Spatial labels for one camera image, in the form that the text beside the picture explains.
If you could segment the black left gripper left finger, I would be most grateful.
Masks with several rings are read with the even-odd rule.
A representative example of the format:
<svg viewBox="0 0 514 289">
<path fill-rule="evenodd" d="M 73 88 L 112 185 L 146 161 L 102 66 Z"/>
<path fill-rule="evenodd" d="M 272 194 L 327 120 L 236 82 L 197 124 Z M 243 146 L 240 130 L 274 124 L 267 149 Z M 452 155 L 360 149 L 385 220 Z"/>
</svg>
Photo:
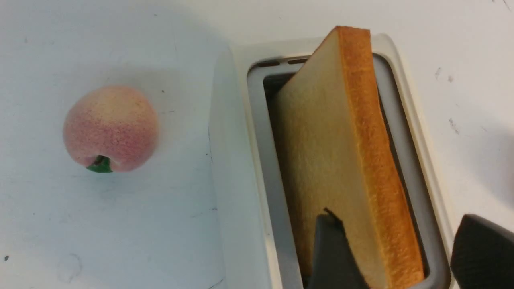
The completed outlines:
<svg viewBox="0 0 514 289">
<path fill-rule="evenodd" d="M 316 217 L 309 289 L 369 288 L 349 247 L 345 227 L 328 208 Z"/>
</svg>

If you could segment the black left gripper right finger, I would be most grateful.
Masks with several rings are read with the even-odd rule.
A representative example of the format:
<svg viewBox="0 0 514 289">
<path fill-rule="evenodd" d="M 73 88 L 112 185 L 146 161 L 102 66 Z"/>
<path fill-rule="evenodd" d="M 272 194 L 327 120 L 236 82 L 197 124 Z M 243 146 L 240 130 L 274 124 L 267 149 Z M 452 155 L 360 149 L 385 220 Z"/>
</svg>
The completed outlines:
<svg viewBox="0 0 514 289">
<path fill-rule="evenodd" d="M 476 214 L 465 214 L 450 260 L 461 289 L 514 287 L 514 234 Z"/>
</svg>

